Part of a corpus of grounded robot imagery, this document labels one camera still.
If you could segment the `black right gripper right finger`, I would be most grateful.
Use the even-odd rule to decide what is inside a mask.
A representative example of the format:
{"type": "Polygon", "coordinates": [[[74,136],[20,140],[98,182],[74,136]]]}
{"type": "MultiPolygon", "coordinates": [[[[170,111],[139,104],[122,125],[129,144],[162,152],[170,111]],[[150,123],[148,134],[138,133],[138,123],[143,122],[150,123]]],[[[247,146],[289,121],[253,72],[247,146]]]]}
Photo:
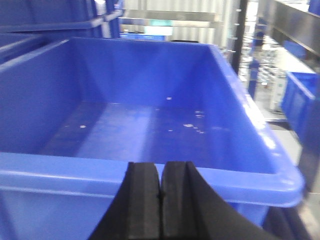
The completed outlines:
{"type": "Polygon", "coordinates": [[[169,161],[161,177],[165,240],[275,240],[225,202],[190,162],[169,161]]]}

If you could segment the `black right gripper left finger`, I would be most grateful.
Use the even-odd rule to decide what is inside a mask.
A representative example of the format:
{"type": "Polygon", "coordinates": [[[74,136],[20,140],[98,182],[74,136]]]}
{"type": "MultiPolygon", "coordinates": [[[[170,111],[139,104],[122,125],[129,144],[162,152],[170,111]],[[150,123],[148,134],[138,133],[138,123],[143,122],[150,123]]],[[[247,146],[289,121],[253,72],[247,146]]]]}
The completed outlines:
{"type": "Polygon", "coordinates": [[[160,183],[154,163],[130,162],[122,184],[92,240],[158,240],[160,183]]]}

